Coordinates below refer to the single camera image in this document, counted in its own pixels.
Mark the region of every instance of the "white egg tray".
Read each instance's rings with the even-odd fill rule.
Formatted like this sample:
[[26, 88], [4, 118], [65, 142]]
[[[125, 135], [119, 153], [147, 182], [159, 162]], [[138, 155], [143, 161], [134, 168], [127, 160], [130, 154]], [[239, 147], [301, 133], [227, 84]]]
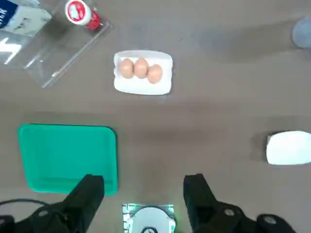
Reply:
[[[131, 59], [134, 64], [139, 58], [144, 58], [150, 67], [155, 64], [160, 65], [163, 70], [162, 79], [152, 84], [147, 78], [140, 79], [135, 75], [131, 79], [124, 78], [119, 71], [119, 66], [125, 58]], [[173, 59], [170, 55], [158, 51], [127, 50], [116, 53], [113, 61], [114, 86], [118, 91], [138, 95], [164, 95], [171, 91]]]

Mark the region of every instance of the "cable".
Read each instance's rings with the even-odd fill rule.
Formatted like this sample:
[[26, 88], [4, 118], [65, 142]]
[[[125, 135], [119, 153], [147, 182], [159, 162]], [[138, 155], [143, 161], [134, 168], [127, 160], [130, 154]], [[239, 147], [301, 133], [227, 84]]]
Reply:
[[27, 199], [27, 198], [18, 198], [18, 199], [11, 199], [11, 200], [4, 200], [4, 201], [0, 201], [0, 207], [2, 205], [6, 205], [6, 204], [10, 204], [10, 203], [16, 203], [16, 202], [30, 202], [30, 203], [36, 203], [36, 204], [40, 204], [40, 205], [50, 205], [44, 201], [40, 201], [40, 200], [34, 200], [34, 199]]

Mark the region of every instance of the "egg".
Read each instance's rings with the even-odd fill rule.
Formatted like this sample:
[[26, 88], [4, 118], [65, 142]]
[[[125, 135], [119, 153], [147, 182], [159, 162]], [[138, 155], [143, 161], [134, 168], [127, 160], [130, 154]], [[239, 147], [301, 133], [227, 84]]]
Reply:
[[133, 62], [128, 58], [125, 58], [120, 63], [120, 66], [119, 66], [120, 73], [126, 79], [130, 79], [133, 77], [133, 65], [134, 65]]
[[148, 81], [152, 84], [158, 83], [162, 79], [163, 71], [161, 66], [153, 65], [148, 71]]
[[134, 65], [134, 74], [140, 78], [146, 78], [149, 65], [144, 58], [139, 58]]

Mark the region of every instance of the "teal plastic tray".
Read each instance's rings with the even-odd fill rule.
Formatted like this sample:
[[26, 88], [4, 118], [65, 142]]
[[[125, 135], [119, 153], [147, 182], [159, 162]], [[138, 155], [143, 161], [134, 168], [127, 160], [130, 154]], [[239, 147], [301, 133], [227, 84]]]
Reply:
[[25, 124], [18, 140], [28, 186], [69, 193], [86, 175], [102, 175], [105, 195], [118, 190], [115, 133], [108, 127]]

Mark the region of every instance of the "gray floor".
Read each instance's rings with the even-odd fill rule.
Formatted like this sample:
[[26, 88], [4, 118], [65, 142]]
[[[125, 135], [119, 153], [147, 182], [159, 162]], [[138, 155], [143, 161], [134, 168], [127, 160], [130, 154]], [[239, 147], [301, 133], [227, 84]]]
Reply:
[[[25, 184], [17, 145], [22, 123], [106, 125], [119, 137], [120, 190], [101, 205], [89, 232], [122, 232], [124, 202], [172, 203], [190, 232], [182, 198], [186, 174], [202, 172], [216, 197], [249, 217], [270, 212], [310, 232], [310, 166], [275, 167], [264, 140], [275, 131], [311, 131], [311, 65], [290, 43], [310, 13], [308, 0], [113, 0], [99, 7], [114, 30], [53, 87], [27, 74], [0, 78], [0, 199], [61, 200]], [[174, 58], [173, 90], [163, 97], [113, 87], [115, 52], [161, 50]], [[3, 206], [25, 217], [33, 206]]]

